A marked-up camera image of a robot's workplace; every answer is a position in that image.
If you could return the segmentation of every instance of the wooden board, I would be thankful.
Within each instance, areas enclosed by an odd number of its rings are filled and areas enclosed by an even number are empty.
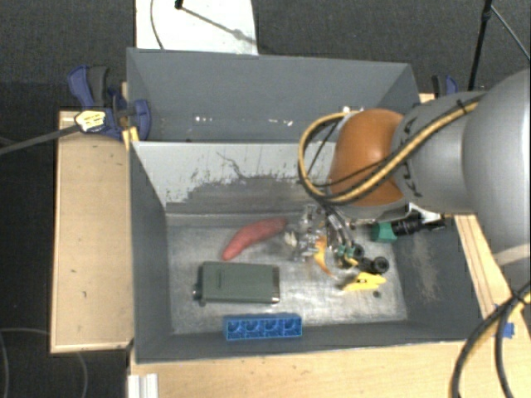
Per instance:
[[[60,128],[75,113],[60,115]],[[58,143],[51,352],[126,347],[133,337],[124,145],[75,133]]]
[[[61,114],[61,127],[73,113]],[[127,158],[123,144],[74,134],[59,142],[51,351],[126,347],[133,337],[133,290],[128,241]],[[456,217],[482,313],[509,296],[474,217]],[[516,336],[505,342],[515,396],[531,390],[531,344],[517,314]],[[158,374],[161,398],[186,396],[448,396],[461,343],[326,352],[286,357],[176,362],[138,366]],[[493,340],[485,337],[467,364],[461,394],[502,396]]]

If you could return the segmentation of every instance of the gray carpet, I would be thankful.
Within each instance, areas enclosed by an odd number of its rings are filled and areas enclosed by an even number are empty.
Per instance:
[[[481,0],[252,0],[259,50],[411,63],[421,91],[431,75],[466,86]],[[529,49],[531,0],[494,0]],[[134,0],[0,0],[0,136],[25,139],[56,126],[75,105],[66,74],[81,63],[125,78],[134,45]],[[529,66],[495,18],[490,20],[477,85],[489,88]],[[0,160],[0,328],[47,328],[51,285],[54,147]],[[46,356],[46,340],[5,335],[12,359],[11,398],[79,396],[72,359]],[[124,393],[123,352],[89,355],[89,397]],[[0,391],[4,385],[0,375]]]

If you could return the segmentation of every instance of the green battery pack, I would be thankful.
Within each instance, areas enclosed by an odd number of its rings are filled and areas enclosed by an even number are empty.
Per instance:
[[[199,267],[193,297],[201,305],[279,303],[280,271],[276,265],[205,262]]]

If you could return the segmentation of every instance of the red toy sausage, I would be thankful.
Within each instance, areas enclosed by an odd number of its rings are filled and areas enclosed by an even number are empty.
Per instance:
[[[245,248],[270,239],[285,229],[287,220],[283,217],[268,218],[242,227],[223,251],[222,259],[227,261],[239,255]]]

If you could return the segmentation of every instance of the green connector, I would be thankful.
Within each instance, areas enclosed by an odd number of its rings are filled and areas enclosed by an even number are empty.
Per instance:
[[[390,222],[380,222],[373,225],[371,231],[371,240],[378,243],[392,243],[397,239],[392,231]]]
[[[345,250],[347,249],[347,247],[345,245],[339,245],[338,246],[338,250],[337,250],[337,256],[339,258],[341,258],[343,255],[345,255]]]

